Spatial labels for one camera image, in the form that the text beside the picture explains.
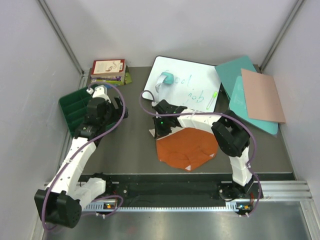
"floor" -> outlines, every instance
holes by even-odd
[[[43,240],[311,240],[298,202],[261,202],[250,218],[234,212],[119,212],[84,216]]]
[[[133,83],[119,87],[122,92],[129,117],[121,125],[104,137],[97,150],[87,162],[83,174],[176,174],[184,170],[172,168],[157,157],[156,143],[149,133],[153,129],[152,117],[140,108],[138,98],[144,89],[151,67],[131,67],[129,69]],[[112,89],[110,96],[115,96]],[[143,100],[144,106],[152,110],[151,102]],[[215,111],[224,112],[228,108],[228,99],[219,94]],[[281,133],[270,135],[247,124],[257,140],[257,155],[252,167],[257,173],[292,173]],[[193,173],[231,173],[229,158],[218,151],[217,156],[195,169]]]
[[[87,162],[83,174],[182,174],[157,158],[156,144],[149,133],[154,128],[152,117],[142,111],[138,97],[144,89],[151,67],[129,69],[133,83],[119,87],[129,117],[104,137]],[[115,92],[108,91],[109,96]],[[152,110],[151,103],[143,100]],[[228,99],[219,94],[216,112],[228,108]],[[272,136],[247,125],[257,140],[257,155],[252,163],[258,173],[292,173],[281,133]],[[229,158],[221,151],[216,158],[195,169],[193,173],[231,173]],[[119,212],[105,220],[84,216],[74,229],[46,233],[43,240],[309,240],[310,234],[299,202],[261,202],[250,218],[237,217],[234,212]]]

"green plastic tray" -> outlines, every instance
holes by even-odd
[[[86,90],[87,87],[84,87],[59,99],[59,105],[72,137],[74,137],[77,127],[84,121],[87,114],[87,104],[92,99]]]

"cable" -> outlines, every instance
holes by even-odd
[[[113,209],[113,211],[111,211],[110,213],[105,215],[105,217],[110,217],[111,215],[115,214],[116,211],[118,211],[119,208],[124,203],[124,198],[122,196],[120,196],[120,195],[108,195],[108,196],[103,196],[103,197],[97,198],[97,199],[93,200],[92,202],[98,202],[98,201],[101,201],[101,200],[112,199],[112,198],[119,198],[121,200],[121,202],[118,204],[118,206],[115,209]],[[87,216],[87,215],[97,215],[97,214],[94,213],[94,212],[88,212],[88,213],[85,213],[85,214],[83,214],[81,216]]]
[[[258,203],[259,203],[259,200],[261,198],[261,193],[262,193],[262,186],[261,186],[261,183],[260,183],[260,180],[259,180],[259,177],[258,175],[251,170],[251,166],[250,166],[250,163],[252,162],[252,160],[255,158],[256,156],[256,151],[257,151],[257,141],[256,141],[256,138],[255,136],[253,135],[253,133],[249,130],[249,128],[244,125],[241,121],[239,121],[238,119],[232,117],[232,116],[229,116],[229,115],[226,115],[226,114],[223,114],[223,113],[220,113],[220,112],[188,112],[188,113],[170,113],[170,114],[158,114],[158,113],[153,113],[153,112],[150,112],[148,111],[147,109],[144,108],[143,104],[142,104],[142,95],[144,93],[149,93],[151,94],[152,96],[152,100],[153,102],[155,101],[155,97],[154,95],[152,94],[151,91],[149,90],[143,90],[139,96],[139,105],[140,107],[142,108],[142,110],[144,112],[146,112],[147,114],[149,115],[152,115],[152,116],[155,116],[155,117],[179,117],[179,116],[187,116],[187,115],[218,115],[218,116],[222,116],[222,117],[225,117],[227,119],[230,119],[234,122],[236,122],[237,124],[239,124],[241,127],[243,127],[243,129],[249,134],[249,136],[251,137],[252,139],[252,142],[253,142],[253,153],[251,155],[251,157],[249,158],[248,162],[246,163],[246,167],[248,168],[249,172],[254,176],[254,178],[256,179],[257,183],[258,183],[258,187],[259,187],[259,192],[258,192],[258,197],[256,199],[256,203],[252,209],[252,211],[247,215],[248,217],[256,210],[257,206],[258,206]]]
[[[88,86],[88,89],[93,85],[94,83],[91,83],[89,84]],[[107,135],[108,133],[112,132],[116,127],[118,127],[118,125],[121,123],[121,121],[124,119],[125,117],[125,114],[126,114],[126,103],[125,103],[125,98],[124,96],[121,94],[121,92],[119,91],[119,89],[117,89],[115,86],[113,86],[112,84],[109,84],[109,83],[106,83],[104,82],[103,83],[104,85],[107,85],[109,87],[112,87],[113,89],[115,89],[117,91],[117,93],[119,94],[120,96],[120,99],[122,101],[122,114],[121,114],[121,117],[120,119],[116,122],[116,124],[111,127],[109,130],[105,131],[104,133],[96,136],[95,138],[91,139],[90,141],[86,142],[85,144],[83,144],[81,147],[79,147],[79,149],[70,157],[70,160],[73,160],[75,158],[75,156],[82,150],[84,149],[87,145],[89,145],[90,143],[104,137],[105,135]],[[41,211],[41,223],[42,223],[42,226],[44,228],[44,230],[46,231],[51,231],[53,229],[56,228],[56,225],[53,226],[52,228],[48,228],[47,225],[46,225],[46,220],[45,220],[45,217],[46,217],[46,207],[47,207],[47,202],[48,202],[48,198],[49,198],[49,194],[52,190],[52,188],[54,187],[54,185],[56,184],[57,180],[59,179],[60,175],[64,172],[64,170],[67,168],[67,166],[69,165],[69,163],[66,163],[62,168],[61,170],[57,173],[57,175],[55,176],[55,178],[53,179],[52,181],[52,184],[50,185],[49,189],[47,190],[46,194],[45,194],[45,197],[44,197],[44,200],[43,200],[43,204],[42,204],[42,211]]]

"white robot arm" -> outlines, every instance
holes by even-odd
[[[153,107],[159,114],[184,114],[195,111],[183,106],[173,106],[165,100]],[[238,118],[232,111],[225,114]],[[221,150],[230,158],[232,180],[244,188],[250,188],[253,182],[252,173],[247,167],[249,160],[249,135],[238,124],[218,115],[181,115],[154,117],[155,138],[170,135],[173,128],[195,128],[214,134]]]
[[[89,94],[93,93],[92,99],[86,107],[87,114],[83,123],[74,133],[70,150],[58,173],[61,169],[64,169],[64,171],[52,187],[45,209],[46,222],[69,228],[73,228],[78,223],[81,211],[106,191],[106,181],[99,177],[90,178],[81,187],[77,186],[77,182],[89,157],[100,142],[100,140],[94,141],[94,138],[105,132],[109,126],[113,126],[120,119],[123,112],[120,98],[114,98],[118,105],[118,108],[115,108],[107,95],[105,86],[100,85],[94,91],[90,89],[87,92]],[[45,196],[56,178],[57,176],[46,186],[45,190],[39,189],[34,196],[40,218],[42,217]]]

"teal paper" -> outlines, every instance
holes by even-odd
[[[235,114],[237,114],[240,118],[244,119],[248,123],[251,123],[252,125],[272,135],[276,135],[278,133],[277,122],[249,118],[242,76],[238,76],[236,78],[229,107],[232,111],[234,111]]]
[[[257,72],[248,56],[243,56],[215,67],[229,99],[232,96],[237,77],[241,76],[241,69]]]

